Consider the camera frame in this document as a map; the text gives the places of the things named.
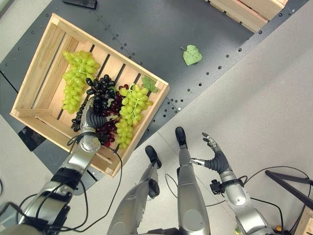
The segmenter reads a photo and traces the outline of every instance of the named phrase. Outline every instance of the green leaf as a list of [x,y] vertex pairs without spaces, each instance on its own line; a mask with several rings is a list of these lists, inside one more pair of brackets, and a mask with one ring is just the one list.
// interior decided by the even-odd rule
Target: green leaf
[[147,75],[143,76],[142,85],[153,93],[158,92],[158,89],[156,88],[156,82],[149,78]]
[[184,48],[182,49],[184,50],[183,58],[187,66],[199,62],[202,59],[202,55],[196,46],[188,45],[186,50]]

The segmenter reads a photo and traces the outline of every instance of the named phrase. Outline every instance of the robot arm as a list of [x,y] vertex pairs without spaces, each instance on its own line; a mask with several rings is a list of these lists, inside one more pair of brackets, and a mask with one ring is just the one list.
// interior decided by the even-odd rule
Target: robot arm
[[77,137],[78,145],[65,159],[59,170],[39,191],[26,207],[25,215],[19,225],[1,232],[1,235],[43,235],[48,226],[63,226],[70,210],[68,206],[74,190],[86,172],[93,156],[101,144],[95,128],[107,122],[107,118],[93,112],[93,97],[85,105],[81,121],[81,134]]
[[203,165],[219,173],[222,183],[213,180],[211,189],[214,194],[225,193],[225,200],[235,212],[238,226],[244,235],[275,234],[261,213],[253,207],[249,194],[237,179],[219,145],[208,134],[203,135],[203,140],[214,151],[215,157],[211,160],[191,158],[190,163]]

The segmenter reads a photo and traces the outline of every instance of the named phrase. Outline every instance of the black stand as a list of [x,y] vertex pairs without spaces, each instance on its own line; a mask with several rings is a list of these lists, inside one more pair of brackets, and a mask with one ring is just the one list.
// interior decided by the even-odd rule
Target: black stand
[[289,180],[289,181],[299,182],[302,184],[313,185],[313,180],[310,180],[309,178],[301,178],[301,177],[271,172],[269,170],[266,170],[265,174],[268,177],[270,177],[272,180],[276,181],[280,186],[284,187],[287,191],[292,193],[294,196],[296,196],[307,207],[313,210],[313,200],[285,181],[285,180]]

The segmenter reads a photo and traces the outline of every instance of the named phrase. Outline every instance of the green grape bunch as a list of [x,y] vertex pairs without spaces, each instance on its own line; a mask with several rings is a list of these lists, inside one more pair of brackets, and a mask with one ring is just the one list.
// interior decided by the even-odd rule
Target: green grape bunch
[[86,78],[94,80],[94,74],[100,68],[91,52],[81,50],[80,52],[63,51],[63,56],[69,63],[69,70],[62,78],[66,82],[63,90],[65,98],[62,101],[62,109],[69,114],[79,110],[82,101],[82,94],[85,92]]
[[148,106],[153,105],[153,102],[148,100],[148,89],[140,88],[139,85],[133,84],[129,89],[123,87],[119,90],[119,93],[125,97],[122,100],[123,106],[119,112],[121,119],[115,124],[118,135],[116,142],[120,144],[119,148],[125,149],[133,139],[133,126],[138,126],[143,119],[141,111],[147,110]]

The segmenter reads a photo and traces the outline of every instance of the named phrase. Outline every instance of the metal stand leg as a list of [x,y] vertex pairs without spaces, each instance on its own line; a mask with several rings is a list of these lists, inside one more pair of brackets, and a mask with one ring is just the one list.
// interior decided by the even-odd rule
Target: metal stand leg
[[133,187],[119,204],[108,235],[137,234],[137,228],[145,212],[148,194],[154,190],[154,187],[158,188],[157,165],[150,164],[139,184]]
[[276,173],[276,172],[272,172],[269,170],[266,170],[265,174],[268,177],[270,177],[272,180],[277,182],[280,186],[284,187],[287,191],[292,193],[295,197],[297,197],[300,201],[302,201],[306,206],[308,206],[309,208],[313,210],[313,200],[284,181],[284,180],[289,180],[289,181],[299,182],[302,184],[313,185],[313,180],[291,176],[291,175],[285,175],[281,173]]
[[184,235],[209,235],[210,225],[204,200],[186,148],[179,152],[178,218]]

